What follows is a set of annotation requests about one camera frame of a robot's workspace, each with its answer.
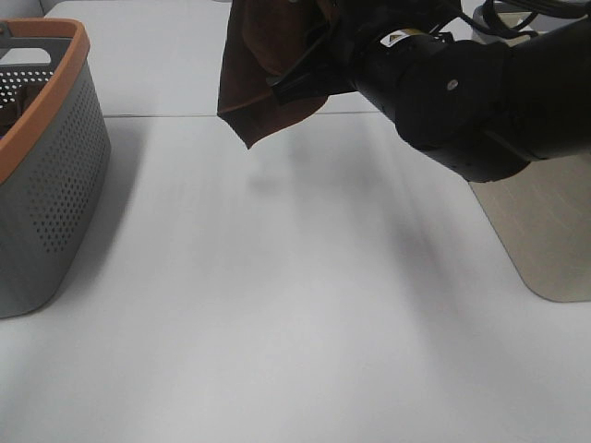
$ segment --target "basket handle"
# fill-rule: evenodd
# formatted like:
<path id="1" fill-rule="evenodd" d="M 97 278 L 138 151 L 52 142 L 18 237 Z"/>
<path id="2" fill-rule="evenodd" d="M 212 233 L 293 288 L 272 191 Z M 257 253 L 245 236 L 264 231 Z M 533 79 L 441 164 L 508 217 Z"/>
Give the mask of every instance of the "basket handle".
<path id="1" fill-rule="evenodd" d="M 12 41 L 20 38 L 26 41 L 39 39 L 35 40 L 33 47 L 41 47 L 38 42 L 42 39 L 67 39 L 69 45 L 63 57 L 60 57 L 61 63 L 54 69 L 54 75 L 43 87 L 39 96 L 0 139 L 0 185 L 14 172 L 57 115 L 76 82 L 80 70 L 84 67 L 90 49 L 84 26 L 76 20 L 16 18 L 6 20 L 4 23 L 13 37 Z"/>

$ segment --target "silver screw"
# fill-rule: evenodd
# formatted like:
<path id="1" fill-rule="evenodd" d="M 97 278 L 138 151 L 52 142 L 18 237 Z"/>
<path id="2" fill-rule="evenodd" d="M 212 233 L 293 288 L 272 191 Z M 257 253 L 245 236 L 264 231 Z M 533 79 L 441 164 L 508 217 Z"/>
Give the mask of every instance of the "silver screw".
<path id="1" fill-rule="evenodd" d="M 459 85 L 460 82 L 454 78 L 447 84 L 447 90 L 455 90 Z"/>

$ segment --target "laundry basket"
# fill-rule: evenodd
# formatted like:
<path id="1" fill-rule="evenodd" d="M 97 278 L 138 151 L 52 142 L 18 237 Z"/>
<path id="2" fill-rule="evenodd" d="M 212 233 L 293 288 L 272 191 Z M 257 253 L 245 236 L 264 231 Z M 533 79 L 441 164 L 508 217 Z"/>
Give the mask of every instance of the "laundry basket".
<path id="1" fill-rule="evenodd" d="M 0 317 L 57 292 L 103 186 L 110 143 L 74 20 L 0 20 L 0 51 L 41 48 L 48 64 L 0 66 L 0 107 L 39 95 L 0 139 Z"/>

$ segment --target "brown towel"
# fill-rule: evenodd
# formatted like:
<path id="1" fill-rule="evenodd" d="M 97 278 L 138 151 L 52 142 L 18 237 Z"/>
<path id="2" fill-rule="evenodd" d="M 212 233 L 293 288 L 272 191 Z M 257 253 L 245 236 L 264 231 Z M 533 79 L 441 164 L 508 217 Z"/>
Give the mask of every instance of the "brown towel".
<path id="1" fill-rule="evenodd" d="M 9 102 L 0 109 L 0 138 L 5 136 L 10 128 L 23 115 L 30 104 L 39 95 L 44 85 L 21 86 L 15 94 L 13 102 Z"/>
<path id="2" fill-rule="evenodd" d="M 251 147 L 314 114 L 326 97 L 280 106 L 267 85 L 306 51 L 306 34 L 333 14 L 331 0 L 234 0 L 218 115 Z"/>

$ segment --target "robotic arm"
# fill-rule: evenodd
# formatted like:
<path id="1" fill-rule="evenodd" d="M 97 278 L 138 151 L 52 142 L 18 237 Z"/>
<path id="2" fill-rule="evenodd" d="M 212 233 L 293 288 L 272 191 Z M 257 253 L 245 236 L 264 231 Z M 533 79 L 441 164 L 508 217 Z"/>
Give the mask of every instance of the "robotic arm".
<path id="1" fill-rule="evenodd" d="M 466 180 L 488 182 L 527 164 L 591 149 L 591 3 L 504 0 L 532 11 L 508 28 L 493 0 L 474 22 L 460 0 L 334 0 L 339 19 L 280 78 L 279 102 L 359 91 L 415 149 Z M 578 21 L 536 36 L 536 14 Z M 504 42 L 455 42 L 455 18 Z"/>

